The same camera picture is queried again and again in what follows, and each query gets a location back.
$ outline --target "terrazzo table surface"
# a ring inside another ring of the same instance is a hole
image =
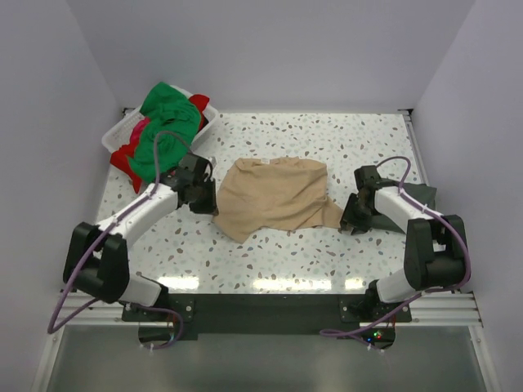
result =
[[[399,114],[221,114],[194,150],[215,157],[219,187],[237,158],[311,158],[327,164],[328,192],[343,209],[355,192],[353,171],[392,155],[413,162],[408,182],[420,183]],[[399,180],[402,161],[380,168]],[[127,175],[111,167],[97,220],[136,197]],[[226,237],[210,216],[183,207],[159,220],[129,252],[132,273],[171,292],[359,293],[403,264],[405,236],[371,230],[350,236],[318,227],[297,232],[260,229],[243,244]]]

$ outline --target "white wall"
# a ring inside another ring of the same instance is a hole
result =
[[[476,0],[414,110],[444,212],[465,220],[472,288],[504,390],[521,390],[523,2]]]
[[[218,109],[413,108],[473,0],[68,0],[121,105],[160,80]]]
[[[73,227],[92,219],[116,101],[62,0],[0,12],[0,390],[34,378]]]

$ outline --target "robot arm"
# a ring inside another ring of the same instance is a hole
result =
[[[65,262],[64,282],[69,280],[95,239],[114,225],[83,265],[74,280],[74,287],[107,303],[120,301],[164,306],[168,289],[145,277],[130,275],[127,250],[156,221],[183,204],[188,204],[189,209],[197,214],[217,214],[212,164],[191,153],[180,161],[178,167],[163,173],[158,184],[149,185],[122,211],[96,225],[83,222],[74,229]]]
[[[455,238],[438,220],[407,203],[400,196],[397,181],[381,178],[375,166],[356,169],[355,179],[359,192],[349,197],[342,229],[352,227],[353,234],[366,232],[372,216],[385,215],[406,233],[403,268],[369,284],[363,311],[378,303],[402,302],[428,288],[448,287],[463,280],[464,255]],[[466,241],[459,216],[436,214]]]

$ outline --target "green cloth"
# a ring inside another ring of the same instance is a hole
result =
[[[140,113],[150,118],[150,123],[140,135],[134,158],[128,158],[129,166],[142,180],[152,182],[154,169],[154,138],[160,131],[173,131],[190,145],[198,133],[200,113],[186,96],[164,82],[150,91],[141,106]],[[172,135],[161,135],[158,140],[160,172],[175,167],[187,148]]]

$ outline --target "laundry basket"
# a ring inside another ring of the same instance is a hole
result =
[[[190,92],[184,90],[183,88],[179,88],[176,86],[171,86],[176,88],[179,92],[184,94],[187,98],[191,97],[193,94]],[[139,121],[141,121],[144,116],[140,113],[140,108],[134,109],[130,114],[125,116],[118,124],[116,124],[114,127],[112,127],[105,135],[101,138],[101,143],[104,147],[106,147],[110,153],[113,153],[114,151],[118,150],[122,145],[126,145],[129,143],[129,138],[131,137],[132,129],[138,124]],[[218,118],[218,111],[214,109],[211,105],[207,105],[205,110],[203,111],[203,115],[208,120],[208,124],[202,128],[198,134],[193,139],[193,142],[191,144],[191,148],[195,149],[199,145],[203,143],[203,141],[208,136],[208,130],[212,127],[212,125],[216,122]]]

